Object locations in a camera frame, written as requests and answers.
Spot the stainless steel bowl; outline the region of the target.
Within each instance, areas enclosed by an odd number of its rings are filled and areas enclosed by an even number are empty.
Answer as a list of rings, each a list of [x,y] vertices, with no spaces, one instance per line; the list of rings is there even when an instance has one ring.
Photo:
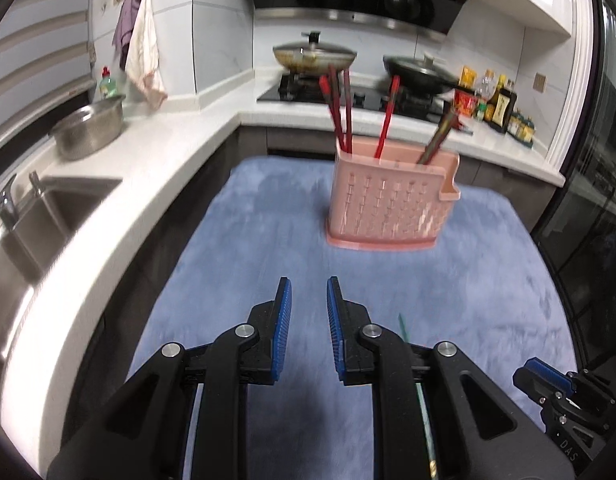
[[[61,119],[51,136],[62,159],[84,159],[102,150],[122,134],[125,96],[109,96],[83,106]]]

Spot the dark soy sauce bottle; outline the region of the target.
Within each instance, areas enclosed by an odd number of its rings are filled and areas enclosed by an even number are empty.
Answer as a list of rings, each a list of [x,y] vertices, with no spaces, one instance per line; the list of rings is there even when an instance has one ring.
[[[486,108],[486,122],[498,133],[506,133],[517,101],[515,82],[506,81],[495,90]]]

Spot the green spice jar rack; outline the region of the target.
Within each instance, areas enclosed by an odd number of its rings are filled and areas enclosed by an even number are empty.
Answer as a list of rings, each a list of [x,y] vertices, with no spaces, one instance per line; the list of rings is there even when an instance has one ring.
[[[515,110],[510,115],[507,125],[507,133],[517,142],[524,145],[526,148],[532,148],[533,138],[536,128],[531,119],[524,117]]]

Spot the yellow snack bag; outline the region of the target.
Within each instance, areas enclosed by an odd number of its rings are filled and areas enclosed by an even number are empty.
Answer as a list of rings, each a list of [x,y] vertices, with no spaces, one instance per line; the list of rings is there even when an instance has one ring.
[[[472,90],[475,88],[477,79],[477,72],[467,65],[462,67],[462,73],[460,76],[459,85],[467,90]]]

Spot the purple hanging cloth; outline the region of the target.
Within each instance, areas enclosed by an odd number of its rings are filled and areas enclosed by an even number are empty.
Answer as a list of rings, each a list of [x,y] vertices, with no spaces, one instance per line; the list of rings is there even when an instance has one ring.
[[[115,54],[118,56],[118,65],[121,70],[126,68],[130,40],[141,1],[142,0],[124,0],[120,7],[112,45],[115,49]]]

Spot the pink perforated utensil basket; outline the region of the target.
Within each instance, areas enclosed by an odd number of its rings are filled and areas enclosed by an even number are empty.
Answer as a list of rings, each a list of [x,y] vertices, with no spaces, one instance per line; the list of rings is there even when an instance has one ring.
[[[375,143],[353,139],[353,152],[336,152],[325,221],[329,244],[353,250],[397,252],[434,247],[453,206],[460,155],[441,150],[428,165],[416,160],[420,145],[389,141],[374,157]]]

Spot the red chopstick far left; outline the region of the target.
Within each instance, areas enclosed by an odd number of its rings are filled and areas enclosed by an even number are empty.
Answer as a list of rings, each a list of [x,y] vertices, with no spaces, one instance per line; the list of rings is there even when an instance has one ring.
[[[319,78],[319,86],[322,92],[323,99],[325,99],[325,102],[329,107],[329,112],[331,113],[331,118],[334,125],[334,131],[337,136],[338,145],[342,150],[344,150],[346,148],[345,135],[343,131],[343,126],[340,122],[339,106],[335,104],[331,84],[329,83],[329,77],[326,75],[321,75]]]

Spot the cream wok with lid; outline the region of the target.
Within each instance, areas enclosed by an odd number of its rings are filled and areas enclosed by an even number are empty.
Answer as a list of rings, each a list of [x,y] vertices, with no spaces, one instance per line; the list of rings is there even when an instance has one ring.
[[[305,40],[279,44],[272,49],[276,62],[292,74],[321,76],[332,67],[336,73],[347,70],[358,53],[338,44],[320,40],[321,32],[303,32]]]

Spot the striped window blind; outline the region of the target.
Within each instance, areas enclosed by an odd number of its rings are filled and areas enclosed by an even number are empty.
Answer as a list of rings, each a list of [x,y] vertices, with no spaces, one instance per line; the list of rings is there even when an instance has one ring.
[[[14,0],[0,21],[0,148],[94,86],[90,0]]]

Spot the chrome faucet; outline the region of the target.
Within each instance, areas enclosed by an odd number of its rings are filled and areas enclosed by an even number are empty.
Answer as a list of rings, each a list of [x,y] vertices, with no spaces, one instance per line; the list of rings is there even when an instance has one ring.
[[[12,230],[14,226],[16,226],[18,218],[20,218],[12,194],[12,186],[15,179],[16,174],[13,174],[12,177],[5,182],[5,185],[3,185],[0,191],[0,219],[9,230]]]

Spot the green dish soap bottle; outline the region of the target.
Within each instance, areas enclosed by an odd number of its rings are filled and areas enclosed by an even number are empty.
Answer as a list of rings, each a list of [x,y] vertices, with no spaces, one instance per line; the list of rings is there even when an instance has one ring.
[[[118,94],[117,82],[107,66],[102,68],[99,92],[103,99],[112,98]]]

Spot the dark red chopstick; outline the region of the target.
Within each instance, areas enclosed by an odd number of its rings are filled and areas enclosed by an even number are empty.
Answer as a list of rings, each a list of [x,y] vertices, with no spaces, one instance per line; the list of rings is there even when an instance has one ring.
[[[334,126],[337,133],[340,148],[343,151],[347,150],[346,135],[344,134],[343,123],[340,115],[340,98],[338,90],[338,76],[333,64],[329,64],[329,74],[327,75],[329,82],[329,94],[331,95],[331,111],[333,115]]]
[[[346,152],[352,153],[352,96],[349,68],[343,70],[343,81],[345,89],[345,113],[346,113]]]

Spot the black gas stove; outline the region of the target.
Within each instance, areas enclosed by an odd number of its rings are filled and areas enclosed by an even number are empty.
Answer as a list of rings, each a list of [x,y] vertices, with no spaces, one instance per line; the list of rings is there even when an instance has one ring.
[[[283,74],[280,82],[262,93],[257,101],[324,104],[325,99],[319,82],[318,76]],[[390,84],[390,80],[379,86],[351,84],[352,107],[384,113],[389,101]],[[400,84],[393,114],[437,124],[449,108],[450,102],[441,99],[440,96],[415,96],[404,84]]]

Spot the red instant noodle cup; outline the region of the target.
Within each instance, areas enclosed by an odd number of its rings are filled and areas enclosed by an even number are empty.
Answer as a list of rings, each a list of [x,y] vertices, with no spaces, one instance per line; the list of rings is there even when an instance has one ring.
[[[474,90],[462,86],[454,90],[453,106],[460,115],[474,116],[478,103],[479,96]]]

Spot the green chopstick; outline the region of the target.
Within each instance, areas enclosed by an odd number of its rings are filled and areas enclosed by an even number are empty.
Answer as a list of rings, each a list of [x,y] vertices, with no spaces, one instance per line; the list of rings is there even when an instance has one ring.
[[[408,344],[410,342],[409,334],[407,331],[407,326],[405,326],[405,318],[402,313],[398,314],[398,322],[400,328],[400,335],[402,339]],[[419,413],[421,413],[423,426],[424,426],[424,436],[427,448],[427,456],[429,460],[429,468],[430,468],[430,479],[438,480],[438,466],[436,460],[436,451],[433,439],[433,433],[431,432],[431,425],[429,420],[429,414],[427,411],[427,405],[425,401],[425,394],[423,385],[420,380],[415,380],[415,390],[417,400],[419,400]]]

